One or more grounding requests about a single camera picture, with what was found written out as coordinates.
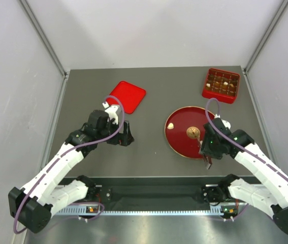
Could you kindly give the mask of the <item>metal serving tongs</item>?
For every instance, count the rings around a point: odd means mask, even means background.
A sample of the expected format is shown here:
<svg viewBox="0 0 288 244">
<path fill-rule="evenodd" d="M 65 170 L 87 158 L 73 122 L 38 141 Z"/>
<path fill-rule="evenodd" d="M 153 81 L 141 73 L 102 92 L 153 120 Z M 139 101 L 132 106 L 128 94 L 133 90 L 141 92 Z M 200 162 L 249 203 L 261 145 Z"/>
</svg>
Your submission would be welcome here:
<svg viewBox="0 0 288 244">
<path fill-rule="evenodd" d="M 206 169 L 209 170 L 209 169 L 211 168 L 211 166 L 212 166 L 212 161 L 211 161 L 211 158 L 210 158 L 210 157 L 207 157 L 206 155 L 204 155 L 204 154 L 201 153 L 202 143 L 203 143 L 203 140 L 201 139 L 201 137 L 199 137 L 199 138 L 198 138 L 199 155 L 202 156 L 204 165 L 205 165 Z"/>
</svg>

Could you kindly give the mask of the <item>red rectangular lid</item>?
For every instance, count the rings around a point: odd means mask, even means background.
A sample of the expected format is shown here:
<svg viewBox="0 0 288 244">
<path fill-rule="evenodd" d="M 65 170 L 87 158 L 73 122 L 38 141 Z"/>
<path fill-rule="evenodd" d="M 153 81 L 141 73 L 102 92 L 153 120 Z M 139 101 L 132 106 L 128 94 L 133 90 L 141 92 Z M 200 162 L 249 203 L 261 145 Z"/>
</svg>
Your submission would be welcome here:
<svg viewBox="0 0 288 244">
<path fill-rule="evenodd" d="M 123 105 L 126 114 L 133 114 L 146 96 L 146 90 L 127 81 L 120 81 L 110 92 Z"/>
</svg>

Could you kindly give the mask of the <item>white heart chocolate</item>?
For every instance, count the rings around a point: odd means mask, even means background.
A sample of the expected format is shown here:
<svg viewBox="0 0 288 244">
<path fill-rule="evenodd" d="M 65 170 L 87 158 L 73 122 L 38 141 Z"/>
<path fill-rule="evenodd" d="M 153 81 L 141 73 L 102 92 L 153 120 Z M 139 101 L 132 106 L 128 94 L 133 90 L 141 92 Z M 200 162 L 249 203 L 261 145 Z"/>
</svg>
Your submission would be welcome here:
<svg viewBox="0 0 288 244">
<path fill-rule="evenodd" d="M 169 123 L 167 126 L 168 129 L 173 129 L 174 128 L 174 124 L 173 123 Z"/>
</svg>

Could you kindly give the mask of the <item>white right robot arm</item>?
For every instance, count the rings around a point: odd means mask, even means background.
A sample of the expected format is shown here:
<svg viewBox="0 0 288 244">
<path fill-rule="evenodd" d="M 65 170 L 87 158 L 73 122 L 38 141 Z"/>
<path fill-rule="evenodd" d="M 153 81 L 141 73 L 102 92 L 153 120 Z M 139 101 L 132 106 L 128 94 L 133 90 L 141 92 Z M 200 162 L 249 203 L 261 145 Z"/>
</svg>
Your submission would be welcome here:
<svg viewBox="0 0 288 244">
<path fill-rule="evenodd" d="M 262 211 L 288 235 L 288 176 L 280 170 L 243 130 L 231 132 L 230 124 L 219 117 L 204 124 L 205 134 L 199 153 L 205 159 L 220 160 L 224 155 L 244 166 L 261 183 L 256 187 L 234 174 L 215 187 L 203 187 L 208 201 L 238 199 Z"/>
</svg>

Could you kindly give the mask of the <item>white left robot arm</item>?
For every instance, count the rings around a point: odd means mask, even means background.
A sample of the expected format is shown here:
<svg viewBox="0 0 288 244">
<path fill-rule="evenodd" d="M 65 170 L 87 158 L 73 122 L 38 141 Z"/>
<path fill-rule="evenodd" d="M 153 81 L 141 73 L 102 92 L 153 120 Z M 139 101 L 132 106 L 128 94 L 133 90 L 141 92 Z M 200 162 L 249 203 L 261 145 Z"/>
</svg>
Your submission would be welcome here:
<svg viewBox="0 0 288 244">
<path fill-rule="evenodd" d="M 122 106 L 109 105 L 104 110 L 93 111 L 88 121 L 68 135 L 51 161 L 33 179 L 8 193 L 14 233 L 21 233 L 18 223 L 34 234 L 39 233 L 63 208 L 82 199 L 92 201 L 97 193 L 86 176 L 77 177 L 62 189 L 57 186 L 99 144 L 128 146 L 133 141 Z"/>
</svg>

